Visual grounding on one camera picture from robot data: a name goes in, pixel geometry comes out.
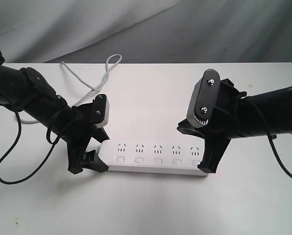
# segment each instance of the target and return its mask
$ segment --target white power strip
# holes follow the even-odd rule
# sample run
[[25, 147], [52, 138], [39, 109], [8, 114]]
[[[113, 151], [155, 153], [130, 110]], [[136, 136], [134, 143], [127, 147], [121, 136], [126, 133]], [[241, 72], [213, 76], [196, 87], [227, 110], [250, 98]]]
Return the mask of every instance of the white power strip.
[[104, 141], [100, 159], [110, 171], [207, 176], [197, 168], [203, 146], [172, 143]]

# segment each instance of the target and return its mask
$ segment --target table surface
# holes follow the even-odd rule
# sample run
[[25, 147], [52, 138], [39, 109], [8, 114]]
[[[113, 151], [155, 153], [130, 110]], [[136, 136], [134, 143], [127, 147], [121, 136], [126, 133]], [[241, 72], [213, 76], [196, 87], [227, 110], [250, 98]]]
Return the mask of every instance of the table surface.
[[[35, 68], [69, 104], [88, 91], [59, 64], [6, 65]], [[102, 64], [71, 68], [93, 85], [104, 74]], [[176, 127], [208, 68], [249, 95], [292, 86], [292, 63], [120, 64], [102, 90], [110, 102], [105, 127], [110, 138], [202, 141]], [[14, 114], [0, 107], [0, 157], [16, 133]], [[41, 124], [23, 126], [18, 146], [1, 164], [1, 176], [13, 181], [33, 171], [50, 148], [45, 136]], [[275, 144], [292, 172], [292, 135], [278, 136]], [[217, 174], [206, 178], [90, 170], [73, 175], [67, 166], [60, 141], [33, 178], [0, 183], [0, 234], [292, 234], [292, 180], [266, 137], [231, 141]]]

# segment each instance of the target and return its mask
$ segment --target black cable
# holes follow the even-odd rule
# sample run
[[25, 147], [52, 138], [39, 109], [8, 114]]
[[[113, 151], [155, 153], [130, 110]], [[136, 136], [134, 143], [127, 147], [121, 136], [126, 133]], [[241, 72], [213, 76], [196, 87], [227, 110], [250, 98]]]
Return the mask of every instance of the black cable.
[[282, 168], [282, 170], [283, 170], [283, 171], [284, 171], [284, 172], [285, 172], [285, 173], [286, 173], [286, 174], [292, 179], [292, 174], [288, 171], [288, 169], [286, 169], [286, 167], [283, 165], [283, 163], [282, 163], [282, 161], [281, 161], [281, 159], [280, 159], [280, 157], [279, 157], [279, 154], [278, 154], [278, 152], [277, 152], [277, 150], [276, 150], [276, 148], [275, 148], [275, 145], [274, 145], [274, 143], [273, 143], [272, 136], [271, 136], [271, 134], [270, 134], [270, 131], [269, 131], [268, 125], [267, 125], [267, 123], [266, 123], [266, 120], [265, 120], [265, 118], [264, 118], [262, 112], [259, 110], [259, 108], [257, 107], [257, 105], [254, 104], [253, 102], [251, 102], [251, 101], [249, 101], [249, 100], [247, 100], [247, 99], [243, 99], [243, 100], [244, 100], [244, 101], [247, 101], [247, 103], [249, 103], [250, 105], [252, 105], [252, 106], [256, 109], [258, 115], [260, 116], [260, 118], [261, 118], [261, 120], [262, 120], [262, 122], [263, 122], [265, 132], [266, 132], [266, 134], [267, 134], [267, 137], [268, 137], [268, 140], [269, 140], [269, 143], [270, 143], [271, 149], [272, 149], [272, 151], [273, 151], [273, 153], [274, 153], [274, 156], [275, 156], [277, 162], [279, 163], [279, 165], [280, 165], [280, 167]]
[[[13, 112], [15, 113], [17, 122], [18, 122], [18, 134], [13, 142], [13, 144], [11, 145], [11, 147], [5, 152], [5, 154], [3, 154], [3, 156], [0, 158], [0, 164], [2, 163], [2, 161], [9, 155], [9, 153], [14, 149], [14, 147], [18, 144], [18, 141], [21, 137], [21, 133], [22, 133], [22, 124], [21, 124], [21, 119], [20, 119], [20, 115], [19, 112], [16, 110], [14, 104], [10, 101], [10, 99], [8, 98], [8, 96], [6, 94], [4, 94], [3, 92], [0, 91], [0, 94], [8, 101], [8, 103], [10, 104], [10, 106], [13, 109]], [[16, 181], [5, 181], [0, 177], [0, 182], [6, 185], [15, 185], [15, 184], [19, 184], [22, 183], [26, 180], [28, 180], [29, 178], [31, 178], [33, 175], [36, 174], [37, 171], [39, 171], [39, 169], [45, 164], [45, 162], [48, 160], [49, 156], [51, 155], [54, 147], [56, 146], [56, 144], [59, 142], [63, 132], [69, 127], [70, 124], [74, 123], [75, 121], [78, 120], [73, 120], [71, 122], [69, 122], [64, 128], [63, 130], [59, 133], [59, 135], [57, 136], [57, 138], [55, 139], [55, 141], [52, 143], [52, 146], [48, 152], [48, 154], [45, 156], [44, 160], [40, 163], [40, 165], [28, 176], [26, 176], [25, 178], [21, 179], [21, 180], [16, 180]]]

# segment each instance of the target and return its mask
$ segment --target power strip switch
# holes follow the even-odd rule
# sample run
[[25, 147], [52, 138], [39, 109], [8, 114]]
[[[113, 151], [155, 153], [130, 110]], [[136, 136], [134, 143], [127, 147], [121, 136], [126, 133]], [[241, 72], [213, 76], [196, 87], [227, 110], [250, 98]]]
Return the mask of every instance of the power strip switch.
[[197, 168], [203, 152], [203, 146], [106, 140], [98, 155], [110, 171], [207, 176]]

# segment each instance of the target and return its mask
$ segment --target white cable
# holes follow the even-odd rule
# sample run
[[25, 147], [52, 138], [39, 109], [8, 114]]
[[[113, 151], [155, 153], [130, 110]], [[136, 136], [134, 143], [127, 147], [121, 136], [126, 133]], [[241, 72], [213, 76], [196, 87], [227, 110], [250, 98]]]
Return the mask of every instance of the white cable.
[[[116, 63], [114, 63], [110, 68], [109, 68], [109, 60], [113, 57], [119, 57], [119, 60], [117, 60]], [[61, 61], [61, 64], [63, 66], [65, 66], [67, 68], [68, 71], [70, 71], [81, 83], [83, 83], [85, 86], [87, 86], [88, 88], [90, 88], [91, 90], [84, 95], [78, 102], [76, 102], [73, 106], [78, 106], [80, 103], [82, 103], [87, 97], [89, 97], [90, 95], [92, 95], [94, 92], [100, 92], [102, 87], [105, 85], [105, 83], [108, 81], [109, 79], [109, 73], [121, 62], [122, 60], [122, 56], [120, 54], [115, 54], [112, 56], [109, 56], [108, 59], [106, 60], [106, 64], [105, 64], [105, 69], [106, 72], [103, 75], [101, 82], [96, 86], [93, 87], [90, 84], [88, 84], [87, 82], [83, 81], [72, 69], [69, 68], [69, 66], [64, 63], [63, 61]], [[35, 123], [39, 123], [39, 121], [37, 120], [33, 120], [33, 121], [28, 121], [28, 120], [23, 120], [21, 119], [21, 123], [23, 124], [35, 124]]]

